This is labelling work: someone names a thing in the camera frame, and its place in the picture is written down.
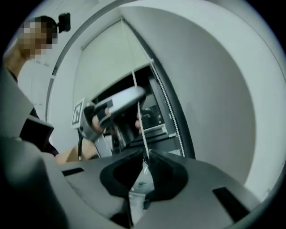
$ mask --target mechanical part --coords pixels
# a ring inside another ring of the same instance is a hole
[[[95,143],[100,157],[111,156],[110,144],[106,142],[103,134],[97,134],[92,128],[93,117],[97,115],[99,125],[105,131],[112,127],[114,139],[118,141],[117,148],[122,151],[138,135],[135,127],[136,104],[144,99],[145,90],[141,87],[128,88],[97,104],[83,99],[74,108],[71,127],[77,129],[80,136]],[[105,108],[109,109],[108,115],[105,113]]]

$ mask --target black slot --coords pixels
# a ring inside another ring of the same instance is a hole
[[[249,214],[249,211],[231,194],[231,192],[223,187],[213,190],[220,203],[228,212],[234,222],[237,222]]]
[[[80,173],[80,172],[83,172],[83,171],[84,170],[82,168],[75,168],[75,169],[63,171],[62,173],[66,177],[66,176],[77,174],[77,173]]]

